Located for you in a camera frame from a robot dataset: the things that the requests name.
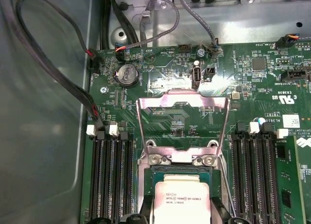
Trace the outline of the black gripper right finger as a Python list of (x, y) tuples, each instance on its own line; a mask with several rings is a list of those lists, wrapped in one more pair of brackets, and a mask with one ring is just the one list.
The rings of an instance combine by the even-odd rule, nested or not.
[(212, 197), (210, 201), (211, 224), (251, 224), (247, 219), (232, 217), (219, 197)]

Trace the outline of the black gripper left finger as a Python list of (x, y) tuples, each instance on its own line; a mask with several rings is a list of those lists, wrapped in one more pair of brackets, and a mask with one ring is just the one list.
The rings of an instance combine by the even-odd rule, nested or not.
[(89, 208), (85, 210), (86, 224), (150, 224), (153, 196), (145, 195), (138, 213), (128, 210), (128, 201), (115, 196), (91, 198)]

